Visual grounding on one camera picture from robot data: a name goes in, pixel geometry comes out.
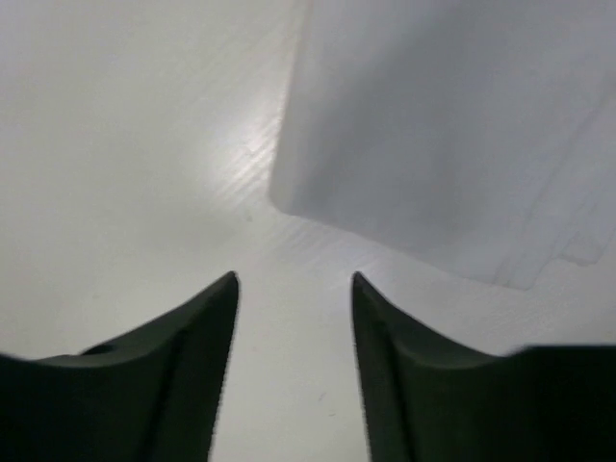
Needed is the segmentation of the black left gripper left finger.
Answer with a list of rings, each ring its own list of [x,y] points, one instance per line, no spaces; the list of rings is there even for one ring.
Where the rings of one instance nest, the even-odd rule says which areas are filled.
[[[76,355],[1,358],[5,461],[205,461],[239,308],[228,272]]]

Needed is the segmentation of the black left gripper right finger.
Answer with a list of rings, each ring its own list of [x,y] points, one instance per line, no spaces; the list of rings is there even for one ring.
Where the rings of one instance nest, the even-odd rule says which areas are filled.
[[[487,354],[403,313],[361,273],[351,312],[371,460],[614,459],[614,346]]]

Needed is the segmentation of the white skirt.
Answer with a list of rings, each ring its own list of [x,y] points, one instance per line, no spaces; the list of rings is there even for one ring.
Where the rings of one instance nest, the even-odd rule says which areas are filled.
[[[269,194],[441,270],[530,288],[615,237],[611,1],[314,1]]]

